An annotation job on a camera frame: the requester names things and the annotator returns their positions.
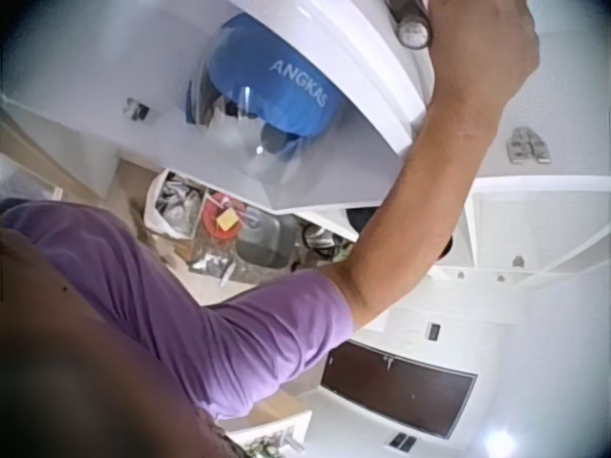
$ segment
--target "red container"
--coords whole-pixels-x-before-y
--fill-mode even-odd
[[[223,193],[214,193],[212,198],[216,202],[220,203],[222,208],[207,198],[206,202],[203,204],[203,212],[201,212],[201,222],[203,223],[203,227],[205,227],[208,233],[215,239],[234,239],[240,233],[242,223],[238,221],[231,229],[228,231],[223,231],[217,224],[217,218],[222,214],[222,212],[231,207],[233,207],[237,212],[244,212],[246,210],[245,205],[239,200],[235,200],[234,198],[231,198]]]

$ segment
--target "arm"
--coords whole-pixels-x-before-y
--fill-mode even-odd
[[[506,103],[538,64],[524,0],[431,0],[432,103],[350,257],[326,266],[361,327],[408,294],[450,238]]]

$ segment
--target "white cabinet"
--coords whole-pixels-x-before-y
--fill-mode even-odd
[[[604,236],[596,239],[604,234],[599,219],[592,233],[537,237],[544,222],[563,221],[563,198],[538,193],[600,193],[594,211],[611,191],[609,18],[573,0],[531,3],[540,68],[507,107],[454,233],[454,249],[436,265],[436,275],[455,278],[461,271],[453,268],[494,279],[506,272],[516,281],[535,272],[561,275],[597,260],[592,247],[605,244]],[[246,175],[215,138],[185,122],[188,82],[206,43],[241,11],[293,46],[350,101],[337,128],[307,151],[289,182]],[[399,45],[384,0],[49,0],[32,14],[2,55],[9,113],[19,106],[112,140],[159,166],[265,210],[297,213],[347,239],[357,234],[346,209],[383,200],[432,94],[428,52]],[[151,107],[146,123],[123,115],[128,97]],[[520,126],[547,143],[550,164],[510,162],[506,141]],[[575,205],[579,215],[590,208]],[[529,225],[518,228],[525,220]],[[503,231],[491,229],[495,225],[515,237],[507,241]],[[521,271],[513,268],[518,255],[525,259]]]

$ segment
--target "light fixture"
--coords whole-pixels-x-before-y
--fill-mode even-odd
[[[516,441],[507,431],[490,435],[486,444],[490,458],[508,458],[516,448]]]

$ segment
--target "hand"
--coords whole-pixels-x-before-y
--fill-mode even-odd
[[[496,129],[505,105],[538,66],[526,0],[430,0],[429,16],[433,102],[466,110]]]

